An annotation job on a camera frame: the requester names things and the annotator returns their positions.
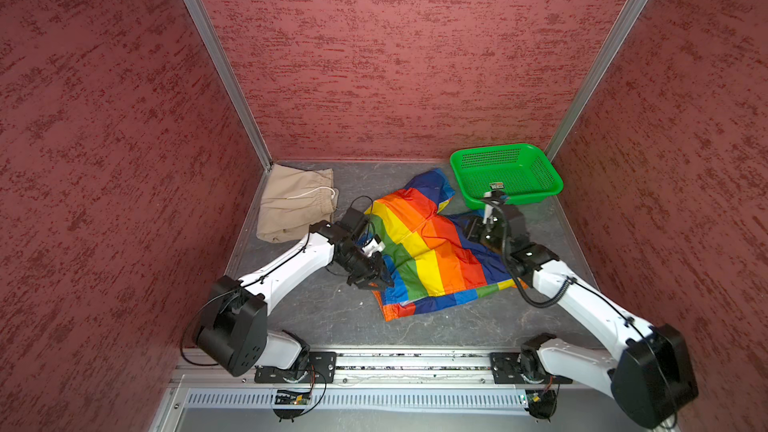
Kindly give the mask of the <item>multicolour shorts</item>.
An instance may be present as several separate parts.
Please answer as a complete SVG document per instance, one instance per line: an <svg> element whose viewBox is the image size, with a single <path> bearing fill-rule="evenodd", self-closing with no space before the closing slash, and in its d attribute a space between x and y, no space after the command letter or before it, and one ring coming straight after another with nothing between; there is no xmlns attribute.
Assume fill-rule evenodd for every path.
<svg viewBox="0 0 768 432"><path fill-rule="evenodd" d="M421 173L367 210L393 285L375 297L387 322L474 302L514 288L499 255L470 241L476 215L445 216L455 190L440 169Z"/></svg>

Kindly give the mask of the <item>green plastic basket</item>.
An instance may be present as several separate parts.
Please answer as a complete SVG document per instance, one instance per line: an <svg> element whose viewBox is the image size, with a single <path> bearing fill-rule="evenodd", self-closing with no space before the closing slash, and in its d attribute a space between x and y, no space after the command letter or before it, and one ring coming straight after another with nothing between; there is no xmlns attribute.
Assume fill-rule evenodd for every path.
<svg viewBox="0 0 768 432"><path fill-rule="evenodd" d="M545 153L530 144L510 144L463 149L450 156L450 165L470 210L484 207L481 201L489 184L502 182L507 203L539 203L560 194L564 182Z"/></svg>

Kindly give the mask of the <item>beige shorts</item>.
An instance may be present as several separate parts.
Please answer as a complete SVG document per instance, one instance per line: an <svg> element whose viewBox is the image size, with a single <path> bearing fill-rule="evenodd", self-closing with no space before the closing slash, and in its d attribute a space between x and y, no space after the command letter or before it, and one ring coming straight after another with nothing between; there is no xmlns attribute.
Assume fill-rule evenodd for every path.
<svg viewBox="0 0 768 432"><path fill-rule="evenodd" d="M259 206L257 238L268 243L298 241L311 224L332 219L338 196L332 169L275 165Z"/></svg>

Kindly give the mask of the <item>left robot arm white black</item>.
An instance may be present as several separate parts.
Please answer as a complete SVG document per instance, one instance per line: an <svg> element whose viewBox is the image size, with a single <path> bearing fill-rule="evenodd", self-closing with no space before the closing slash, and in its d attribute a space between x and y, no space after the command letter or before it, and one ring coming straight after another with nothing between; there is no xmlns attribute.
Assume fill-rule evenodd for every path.
<svg viewBox="0 0 768 432"><path fill-rule="evenodd" d="M274 331L269 316L293 289L333 263L350 286L381 291L394 285L384 261L384 240L363 218L355 226L321 221L273 262L239 279L224 276L185 327L180 349L192 342L233 377L256 368L288 383L313 380L311 346L288 331Z"/></svg>

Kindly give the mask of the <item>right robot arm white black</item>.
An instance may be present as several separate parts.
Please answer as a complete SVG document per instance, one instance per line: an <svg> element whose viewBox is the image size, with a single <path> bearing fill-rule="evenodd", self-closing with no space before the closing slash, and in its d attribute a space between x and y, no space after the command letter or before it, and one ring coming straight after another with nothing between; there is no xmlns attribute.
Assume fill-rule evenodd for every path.
<svg viewBox="0 0 768 432"><path fill-rule="evenodd" d="M494 355L495 374L541 386L538 396L548 405L557 400L557 380L571 380L612 398L638 426L674 428L679 411L699 395L682 333L630 313L580 279L549 248L531 241L523 214L503 197L482 201L483 215L470 222L468 238L499 254L528 305L560 307L602 346L588 349L541 333L514 358Z"/></svg>

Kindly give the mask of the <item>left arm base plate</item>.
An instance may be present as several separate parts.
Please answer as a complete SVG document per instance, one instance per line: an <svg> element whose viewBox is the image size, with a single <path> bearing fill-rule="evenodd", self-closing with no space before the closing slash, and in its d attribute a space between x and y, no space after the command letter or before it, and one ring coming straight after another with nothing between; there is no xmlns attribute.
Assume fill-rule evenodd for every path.
<svg viewBox="0 0 768 432"><path fill-rule="evenodd" d="M301 352L297 360L288 369L258 366L255 369L254 382L258 384L309 384L320 378L328 384L334 381L336 352L309 351Z"/></svg>

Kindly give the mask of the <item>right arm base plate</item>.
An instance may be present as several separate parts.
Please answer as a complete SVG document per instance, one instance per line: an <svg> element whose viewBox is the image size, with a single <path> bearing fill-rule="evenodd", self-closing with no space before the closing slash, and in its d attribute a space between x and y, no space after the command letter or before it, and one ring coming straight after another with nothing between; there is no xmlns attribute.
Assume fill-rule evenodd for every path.
<svg viewBox="0 0 768 432"><path fill-rule="evenodd" d="M569 378L546 372L534 352L493 352L489 357L495 384L536 386L573 383Z"/></svg>

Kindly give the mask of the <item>right aluminium corner post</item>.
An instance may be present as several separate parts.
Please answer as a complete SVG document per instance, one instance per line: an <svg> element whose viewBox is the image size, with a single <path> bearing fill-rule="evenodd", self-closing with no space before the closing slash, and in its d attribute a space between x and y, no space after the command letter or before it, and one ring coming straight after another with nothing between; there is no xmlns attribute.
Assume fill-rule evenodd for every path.
<svg viewBox="0 0 768 432"><path fill-rule="evenodd" d="M545 148L545 155L558 172L562 172L562 170L557 165L557 159L563 154L568 137L574 131L590 99L623 47L648 2L649 0L625 0L586 75L565 110L563 118L549 140Z"/></svg>

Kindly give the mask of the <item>aluminium corner post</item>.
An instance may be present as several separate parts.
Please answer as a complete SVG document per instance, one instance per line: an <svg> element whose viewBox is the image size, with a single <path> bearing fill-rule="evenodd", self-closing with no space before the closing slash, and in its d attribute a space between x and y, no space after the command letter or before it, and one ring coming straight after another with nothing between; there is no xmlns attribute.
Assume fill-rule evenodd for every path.
<svg viewBox="0 0 768 432"><path fill-rule="evenodd" d="M549 140L545 148L545 155L558 172L562 172L562 170L557 165L557 159L563 154L568 137L574 131L590 99L623 47L648 2L649 0L625 0L586 75L565 110L563 118Z"/></svg>
<svg viewBox="0 0 768 432"><path fill-rule="evenodd" d="M273 167L272 156L203 0L183 0L183 2L263 169L270 172Z"/></svg>

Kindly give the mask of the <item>left aluminium corner post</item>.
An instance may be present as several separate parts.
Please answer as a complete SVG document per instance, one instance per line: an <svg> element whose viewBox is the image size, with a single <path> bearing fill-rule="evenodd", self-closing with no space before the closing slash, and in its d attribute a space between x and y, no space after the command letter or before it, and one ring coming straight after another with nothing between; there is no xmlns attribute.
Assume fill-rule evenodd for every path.
<svg viewBox="0 0 768 432"><path fill-rule="evenodd" d="M183 2L263 169L270 172L273 167L272 156L203 0L183 0Z"/></svg>

